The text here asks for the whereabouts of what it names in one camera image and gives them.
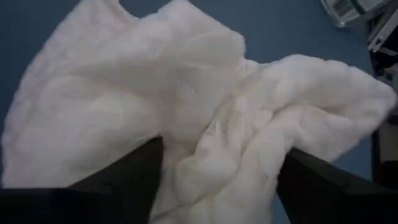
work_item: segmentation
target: black object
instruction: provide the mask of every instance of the black object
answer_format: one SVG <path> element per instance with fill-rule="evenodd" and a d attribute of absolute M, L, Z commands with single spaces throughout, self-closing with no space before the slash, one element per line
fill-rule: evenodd
<path fill-rule="evenodd" d="M 154 138 L 68 189 L 0 190 L 0 223 L 147 223 L 162 156 Z"/>
<path fill-rule="evenodd" d="M 398 223 L 398 193 L 292 149 L 278 194 L 292 224 Z"/>

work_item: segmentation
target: blue table surface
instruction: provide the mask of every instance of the blue table surface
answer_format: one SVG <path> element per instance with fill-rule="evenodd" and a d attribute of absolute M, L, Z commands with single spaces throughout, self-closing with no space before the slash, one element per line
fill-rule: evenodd
<path fill-rule="evenodd" d="M 121 0 L 133 15 L 142 17 L 168 0 Z M 191 0 L 246 39 L 246 57 L 271 62 L 290 54 L 340 60 L 371 73 L 364 33 L 333 26 L 320 0 Z M 19 80 L 48 39 L 78 0 L 2 0 L 0 2 L 0 118 L 3 121 Z M 334 164 L 371 179 L 371 142 L 364 139 Z M 289 223 L 275 200 L 274 223 Z"/>

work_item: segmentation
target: white cloth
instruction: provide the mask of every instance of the white cloth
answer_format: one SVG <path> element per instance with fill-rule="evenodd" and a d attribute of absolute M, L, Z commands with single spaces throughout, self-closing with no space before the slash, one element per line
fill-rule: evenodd
<path fill-rule="evenodd" d="M 238 33 L 184 0 L 142 19 L 117 0 L 82 0 L 21 81 L 2 181 L 66 187 L 161 134 L 152 223 L 270 223 L 290 148 L 331 161 L 395 102 L 341 62 L 245 60 Z"/>

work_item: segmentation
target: white towel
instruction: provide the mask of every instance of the white towel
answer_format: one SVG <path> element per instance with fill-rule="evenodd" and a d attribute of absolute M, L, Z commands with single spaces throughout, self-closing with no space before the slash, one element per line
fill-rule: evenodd
<path fill-rule="evenodd" d="M 184 0 L 142 19 L 117 0 L 82 0 L 21 81 L 2 181 L 67 187 L 161 134 L 152 223 L 270 223 L 292 147 L 331 161 L 395 102 L 342 62 L 246 60 L 241 35 Z"/>

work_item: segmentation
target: fluffy white material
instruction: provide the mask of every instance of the fluffy white material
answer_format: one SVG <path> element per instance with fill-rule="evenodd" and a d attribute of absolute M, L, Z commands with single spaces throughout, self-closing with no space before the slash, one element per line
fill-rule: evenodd
<path fill-rule="evenodd" d="M 245 60 L 238 33 L 184 0 L 142 19 L 117 0 L 83 0 L 21 81 L 2 181 L 66 187 L 161 134 L 152 223 L 270 223 L 292 147 L 333 160 L 395 102 L 341 62 Z"/>

